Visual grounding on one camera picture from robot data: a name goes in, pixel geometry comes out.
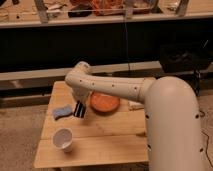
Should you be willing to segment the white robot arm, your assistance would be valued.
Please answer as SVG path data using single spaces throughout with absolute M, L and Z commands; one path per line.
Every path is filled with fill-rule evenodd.
M 81 61 L 65 82 L 80 103 L 98 91 L 144 105 L 149 171 L 205 171 L 199 105 L 184 80 L 93 76 L 91 66 Z

